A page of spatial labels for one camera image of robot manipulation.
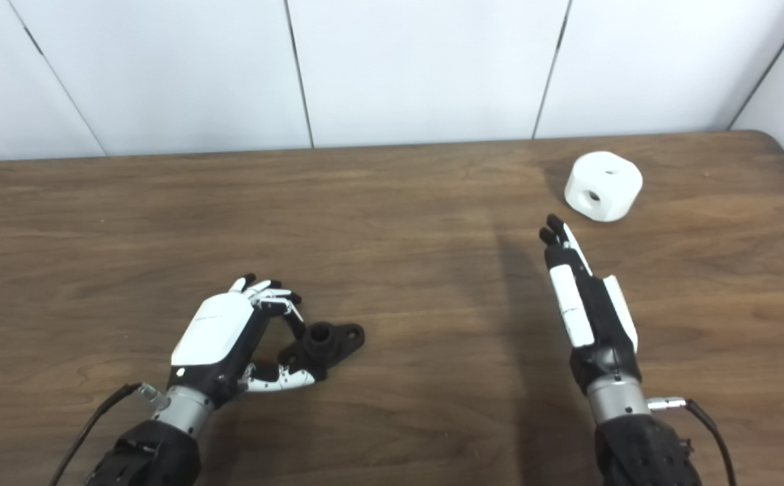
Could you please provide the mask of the white and black left hand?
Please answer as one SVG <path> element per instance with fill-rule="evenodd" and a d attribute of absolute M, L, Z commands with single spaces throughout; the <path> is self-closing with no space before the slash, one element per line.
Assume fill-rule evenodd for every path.
<path fill-rule="evenodd" d="M 261 367 L 261 378 L 251 376 L 258 369 L 253 353 L 272 319 L 283 318 L 296 339 L 308 328 L 297 309 L 299 295 L 280 281 L 255 279 L 253 273 L 239 277 L 226 292 L 202 302 L 174 348 L 167 389 L 203 394 L 217 411 L 243 393 L 275 393 L 324 379 L 287 363 Z"/>

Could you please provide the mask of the white and black right hand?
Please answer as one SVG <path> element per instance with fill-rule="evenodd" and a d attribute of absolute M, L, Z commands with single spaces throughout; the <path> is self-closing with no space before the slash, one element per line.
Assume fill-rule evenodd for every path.
<path fill-rule="evenodd" d="M 539 237 L 580 390 L 586 393 L 602 377 L 641 381 L 638 330 L 617 278 L 592 272 L 573 231 L 555 213 L 547 215 Z"/>

